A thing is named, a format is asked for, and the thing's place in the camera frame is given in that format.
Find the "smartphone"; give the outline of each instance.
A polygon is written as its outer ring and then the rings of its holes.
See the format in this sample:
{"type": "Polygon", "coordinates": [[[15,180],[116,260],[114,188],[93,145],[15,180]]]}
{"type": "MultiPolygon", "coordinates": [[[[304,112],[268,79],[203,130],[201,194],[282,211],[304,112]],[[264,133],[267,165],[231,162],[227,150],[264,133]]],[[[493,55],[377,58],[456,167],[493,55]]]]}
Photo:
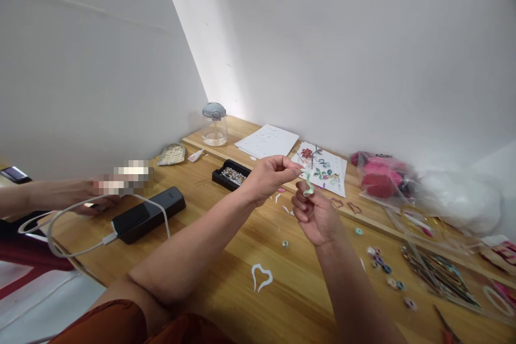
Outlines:
{"type": "Polygon", "coordinates": [[[30,177],[24,174],[21,170],[16,167],[8,167],[0,170],[2,176],[7,177],[10,181],[16,184],[23,184],[32,181],[30,177]]]}

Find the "white charging cable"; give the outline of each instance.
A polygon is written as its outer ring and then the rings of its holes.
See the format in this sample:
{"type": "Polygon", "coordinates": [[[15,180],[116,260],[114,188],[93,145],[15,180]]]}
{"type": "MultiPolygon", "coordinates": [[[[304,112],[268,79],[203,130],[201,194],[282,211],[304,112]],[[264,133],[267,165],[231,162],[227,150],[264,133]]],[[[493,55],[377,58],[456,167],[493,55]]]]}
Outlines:
{"type": "MultiPolygon", "coordinates": [[[[165,218],[165,228],[167,229],[167,237],[169,238],[170,237],[170,228],[168,227],[168,218],[167,218],[167,213],[165,211],[165,209],[163,208],[163,206],[161,206],[160,204],[158,203],[155,203],[153,202],[152,200],[149,200],[149,199],[146,199],[144,198],[143,196],[140,196],[140,195],[136,195],[134,193],[131,193],[129,195],[132,195],[132,196],[135,196],[145,202],[149,202],[151,204],[154,204],[156,207],[158,207],[161,212],[163,213],[163,216],[165,218]]],[[[96,198],[94,199],[87,199],[87,200],[84,200],[83,202],[80,202],[80,203],[77,203],[77,204],[74,204],[70,207],[68,207],[67,209],[64,209],[62,211],[59,211],[52,219],[49,219],[47,220],[46,222],[43,222],[42,224],[30,229],[30,230],[25,230],[25,227],[27,227],[27,225],[32,222],[33,220],[36,220],[36,219],[39,219],[39,218],[42,218],[44,216],[47,216],[49,214],[51,214],[52,212],[55,212],[55,211],[50,211],[50,212],[47,212],[47,213],[44,213],[42,215],[39,215],[35,218],[32,218],[28,221],[26,221],[25,223],[23,223],[19,229],[18,229],[18,232],[20,234],[27,234],[27,233],[30,233],[30,232],[34,232],[36,230],[39,230],[40,228],[42,228],[43,226],[47,225],[48,224],[48,230],[47,230],[47,242],[48,242],[48,248],[50,249],[50,251],[55,255],[55,256],[58,256],[59,258],[73,258],[73,257],[76,257],[78,255],[81,255],[81,254],[84,254],[84,253],[88,253],[92,250],[95,250],[97,247],[100,247],[100,246],[105,246],[105,245],[108,245],[110,244],[112,241],[114,241],[116,238],[118,238],[118,235],[116,234],[116,232],[113,232],[107,236],[105,236],[103,239],[102,239],[102,242],[98,243],[97,245],[93,246],[93,247],[90,247],[89,249],[86,249],[80,253],[75,253],[75,254],[62,254],[55,246],[54,244],[54,238],[52,237],[52,229],[54,227],[54,223],[56,222],[57,219],[59,219],[62,215],[64,215],[65,213],[67,213],[68,211],[71,211],[73,210],[74,208],[76,208],[77,206],[80,206],[80,205],[83,205],[83,204],[86,204],[86,203],[90,203],[90,202],[93,202],[95,201],[96,199],[100,199],[100,198],[103,198],[103,197],[106,197],[106,196],[110,196],[109,194],[108,195],[100,195],[100,196],[97,196],[96,198]]]]}

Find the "black tray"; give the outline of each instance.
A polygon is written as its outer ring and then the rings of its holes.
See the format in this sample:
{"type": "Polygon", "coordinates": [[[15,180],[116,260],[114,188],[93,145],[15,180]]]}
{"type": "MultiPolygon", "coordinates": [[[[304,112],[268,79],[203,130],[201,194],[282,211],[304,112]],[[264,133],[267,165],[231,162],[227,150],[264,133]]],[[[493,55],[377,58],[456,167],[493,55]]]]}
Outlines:
{"type": "Polygon", "coordinates": [[[229,180],[227,177],[224,177],[221,174],[222,171],[224,169],[226,169],[227,167],[230,167],[230,168],[234,169],[235,171],[240,172],[245,177],[249,176],[249,174],[251,173],[251,170],[249,168],[241,166],[240,164],[238,164],[237,162],[235,162],[233,160],[226,160],[226,161],[224,161],[224,165],[221,168],[213,171],[213,173],[211,174],[211,180],[222,185],[224,188],[227,188],[229,191],[234,191],[240,186],[238,184],[236,184],[235,182],[232,182],[231,180],[229,180]]]}

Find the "white wall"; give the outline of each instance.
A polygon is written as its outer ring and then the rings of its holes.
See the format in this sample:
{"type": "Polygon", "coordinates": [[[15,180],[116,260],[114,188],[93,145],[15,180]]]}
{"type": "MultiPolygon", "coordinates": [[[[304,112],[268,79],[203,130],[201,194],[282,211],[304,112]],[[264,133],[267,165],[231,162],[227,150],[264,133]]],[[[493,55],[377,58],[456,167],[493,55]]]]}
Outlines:
{"type": "Polygon", "coordinates": [[[87,7],[0,0],[0,154],[33,178],[87,177],[198,129],[172,0],[68,1],[87,7]]]}
{"type": "Polygon", "coordinates": [[[516,0],[174,0],[208,99],[342,153],[516,138],[516,0]]]}

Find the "paper sheet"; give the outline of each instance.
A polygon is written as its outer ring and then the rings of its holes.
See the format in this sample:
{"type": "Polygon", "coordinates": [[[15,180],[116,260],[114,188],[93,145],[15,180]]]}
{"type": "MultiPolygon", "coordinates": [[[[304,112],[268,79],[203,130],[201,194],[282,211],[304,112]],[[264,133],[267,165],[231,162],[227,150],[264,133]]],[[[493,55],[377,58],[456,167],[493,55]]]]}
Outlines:
{"type": "MultiPolygon", "coordinates": [[[[344,179],[346,177],[346,168],[348,162],[341,157],[337,157],[325,150],[322,150],[320,154],[313,154],[316,151],[316,146],[309,144],[308,142],[302,142],[299,147],[299,156],[295,154],[292,157],[292,161],[297,162],[305,167],[305,169],[311,169],[310,182],[321,188],[325,188],[334,194],[346,197],[344,191],[344,179]]],[[[306,180],[306,174],[302,173],[301,178],[306,180]]]]}
{"type": "Polygon", "coordinates": [[[235,145],[242,152],[262,159],[278,154],[287,156],[298,139],[296,134],[267,124],[235,145]]]}

